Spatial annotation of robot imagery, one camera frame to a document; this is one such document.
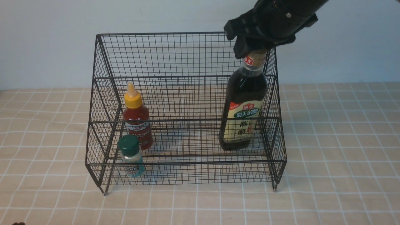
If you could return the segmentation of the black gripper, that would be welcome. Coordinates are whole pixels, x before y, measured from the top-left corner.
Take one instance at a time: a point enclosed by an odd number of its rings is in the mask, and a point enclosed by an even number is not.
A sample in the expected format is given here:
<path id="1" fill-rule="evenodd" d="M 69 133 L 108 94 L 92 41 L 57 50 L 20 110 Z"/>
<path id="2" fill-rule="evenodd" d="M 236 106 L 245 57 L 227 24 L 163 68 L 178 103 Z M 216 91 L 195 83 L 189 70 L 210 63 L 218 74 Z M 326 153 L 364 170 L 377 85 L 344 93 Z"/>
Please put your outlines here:
<path id="1" fill-rule="evenodd" d="M 224 32 L 228 40 L 236 37 L 235 58 L 242 59 L 258 50 L 260 42 L 266 45 L 267 50 L 293 43 L 299 31 L 311 27 L 317 21 L 315 13 L 300 16 L 283 8 L 268 8 L 263 11 L 253 9 L 227 21 Z"/>

